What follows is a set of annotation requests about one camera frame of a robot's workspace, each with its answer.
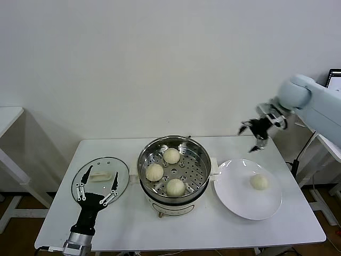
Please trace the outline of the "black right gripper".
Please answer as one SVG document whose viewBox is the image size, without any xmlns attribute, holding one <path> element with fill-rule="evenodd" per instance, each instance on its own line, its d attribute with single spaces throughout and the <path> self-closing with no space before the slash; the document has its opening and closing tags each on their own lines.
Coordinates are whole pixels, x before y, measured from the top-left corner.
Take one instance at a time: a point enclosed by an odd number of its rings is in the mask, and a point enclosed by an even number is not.
<svg viewBox="0 0 341 256">
<path fill-rule="evenodd" d="M 272 127 L 271 121 L 267 117 L 259 119 L 249 119 L 242 121 L 239 127 L 238 134 L 242 134 L 246 129 L 250 129 L 256 138 L 256 144 L 249 150 L 249 153 L 263 150 L 267 145 L 268 129 Z"/>
</svg>

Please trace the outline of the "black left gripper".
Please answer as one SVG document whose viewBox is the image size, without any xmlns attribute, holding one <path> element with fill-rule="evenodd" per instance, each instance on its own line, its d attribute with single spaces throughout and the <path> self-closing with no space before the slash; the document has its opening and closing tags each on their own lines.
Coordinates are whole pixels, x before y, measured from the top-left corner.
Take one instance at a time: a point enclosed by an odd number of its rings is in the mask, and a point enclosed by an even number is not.
<svg viewBox="0 0 341 256">
<path fill-rule="evenodd" d="M 94 193 L 85 193 L 85 185 L 88 182 L 93 165 L 83 166 L 74 177 L 74 199 L 80 201 L 78 204 L 81 211 L 77 222 L 71 227 L 72 233 L 82 235 L 95 234 L 95 222 L 99 211 L 111 201 L 111 197 L 116 196 L 118 187 L 118 172 L 116 172 L 111 191 L 105 197 Z"/>
</svg>

